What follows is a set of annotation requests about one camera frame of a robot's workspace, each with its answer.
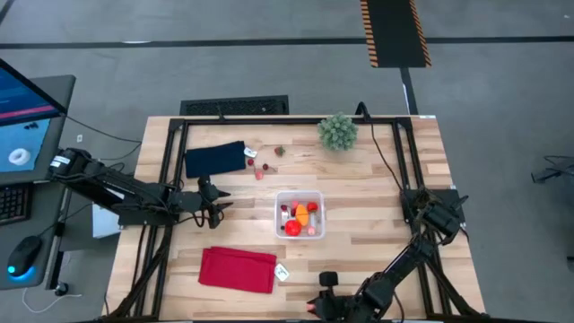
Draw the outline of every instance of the small white card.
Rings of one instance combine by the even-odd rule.
[[[277,264],[277,266],[275,266],[275,276],[284,282],[289,277],[289,272],[283,265]]]
[[[255,158],[255,156],[257,156],[257,152],[253,151],[247,147],[245,147],[245,150],[243,151],[243,153],[247,156],[247,157],[251,157],[251,158]]]

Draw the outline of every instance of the strawberry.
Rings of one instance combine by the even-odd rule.
[[[283,148],[283,146],[275,147],[274,151],[275,154],[279,157],[282,157],[283,154],[285,153],[285,149]]]

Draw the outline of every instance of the keyboard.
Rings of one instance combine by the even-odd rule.
[[[28,220],[32,183],[0,187],[0,225]]]
[[[249,116],[249,115],[288,115],[287,95],[226,98],[214,100],[183,100],[180,116]]]

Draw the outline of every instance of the gray floor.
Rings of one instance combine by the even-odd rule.
[[[428,37],[574,34],[568,0],[424,0]],[[77,42],[362,36],[358,3],[344,0],[17,0],[0,42]],[[431,69],[411,70],[421,114],[438,116],[452,175],[470,195],[471,248],[486,309],[496,317],[574,321],[574,203],[565,179],[532,184],[545,154],[573,154],[574,44],[429,45]],[[151,115],[180,100],[288,94],[291,113],[406,112],[400,74],[372,69],[364,46],[2,50],[29,77],[74,74],[71,115],[140,138]],[[77,144],[75,137],[83,134]],[[114,142],[66,123],[63,146],[101,157]],[[135,156],[127,159],[128,169]],[[75,252],[63,278],[80,299],[30,314],[21,291],[0,292],[2,321],[61,322],[100,313],[115,240]],[[28,301],[53,300],[41,287]]]

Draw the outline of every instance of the potted plant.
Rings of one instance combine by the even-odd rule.
[[[332,151],[347,151],[357,141],[358,127],[351,118],[339,112],[318,124],[319,138],[323,146]]]

